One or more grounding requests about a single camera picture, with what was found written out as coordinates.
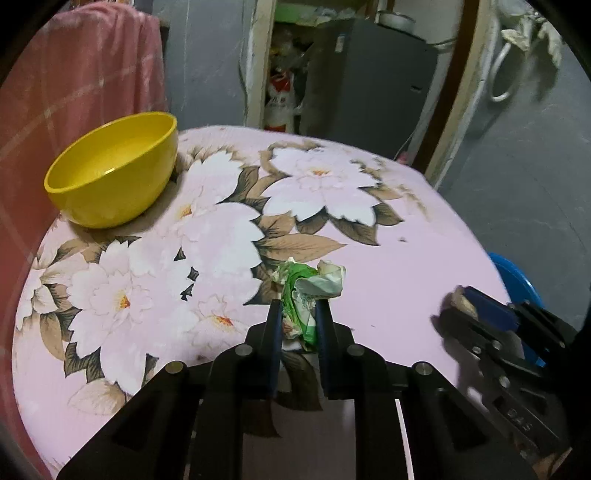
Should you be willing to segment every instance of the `yellow bowl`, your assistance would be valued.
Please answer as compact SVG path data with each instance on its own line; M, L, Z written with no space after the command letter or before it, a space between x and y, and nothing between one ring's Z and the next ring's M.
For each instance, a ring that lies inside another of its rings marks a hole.
M45 190L74 223L121 225L164 190L177 146L177 119L169 113L119 118L66 148L47 171Z

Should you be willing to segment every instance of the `refrigerator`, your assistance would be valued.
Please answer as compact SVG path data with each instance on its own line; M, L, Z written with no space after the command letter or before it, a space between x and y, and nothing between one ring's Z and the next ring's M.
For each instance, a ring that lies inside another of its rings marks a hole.
M319 27L312 48L300 134L394 158L417 126L437 50L362 19Z

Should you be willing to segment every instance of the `crumpled paper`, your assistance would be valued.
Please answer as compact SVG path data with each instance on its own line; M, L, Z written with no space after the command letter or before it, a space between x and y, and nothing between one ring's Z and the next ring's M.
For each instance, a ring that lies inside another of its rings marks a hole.
M283 332L288 340L301 338L304 346L316 345L316 300L339 297L343 291L345 268L320 260L317 268L290 257L271 274L283 286Z

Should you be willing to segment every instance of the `pink floral tablecloth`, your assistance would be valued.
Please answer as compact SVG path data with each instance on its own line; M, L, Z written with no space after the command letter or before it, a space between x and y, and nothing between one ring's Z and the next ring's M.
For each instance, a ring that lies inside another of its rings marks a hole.
M212 360L264 322L278 296L269 275L289 257L344 265L335 320L386 360L429 361L452 382L458 364L432 324L445 295L473 285L509 301L477 240L416 171L293 135L186 131L148 211L110 231L57 218L34 259L12 374L52 474L167 362ZM297 370L314 375L313 359L284 363L292 382ZM342 457L354 446L350 405L281 388L272 432L261 433L273 438L245 442L245 477L354 478L354 455ZM298 462L306 455L313 467ZM301 465L273 471L286 462Z

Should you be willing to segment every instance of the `wooden door frame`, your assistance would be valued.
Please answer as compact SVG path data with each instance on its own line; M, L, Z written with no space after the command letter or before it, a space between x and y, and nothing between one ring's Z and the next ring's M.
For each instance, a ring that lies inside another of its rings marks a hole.
M246 61L247 127L262 128L269 47L277 0L258 0L252 17ZM456 45L433 115L412 167L437 185L449 167L484 84L492 46L495 0L464 0Z
M498 35L494 0L464 0L456 46L412 167L439 186L472 119Z

